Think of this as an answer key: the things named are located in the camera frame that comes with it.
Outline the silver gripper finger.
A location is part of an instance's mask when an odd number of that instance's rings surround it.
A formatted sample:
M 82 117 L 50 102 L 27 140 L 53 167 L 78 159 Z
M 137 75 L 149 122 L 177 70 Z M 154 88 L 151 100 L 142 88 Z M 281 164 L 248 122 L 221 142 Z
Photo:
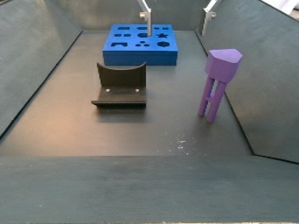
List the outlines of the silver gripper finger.
M 147 5 L 146 0 L 137 0 L 142 8 L 139 17 L 147 22 L 147 35 L 153 35 L 153 10 Z
M 217 12 L 214 11 L 220 0 L 210 0 L 209 5 L 204 8 L 205 17 L 202 23 L 201 35 L 206 34 L 209 22 L 217 17 Z

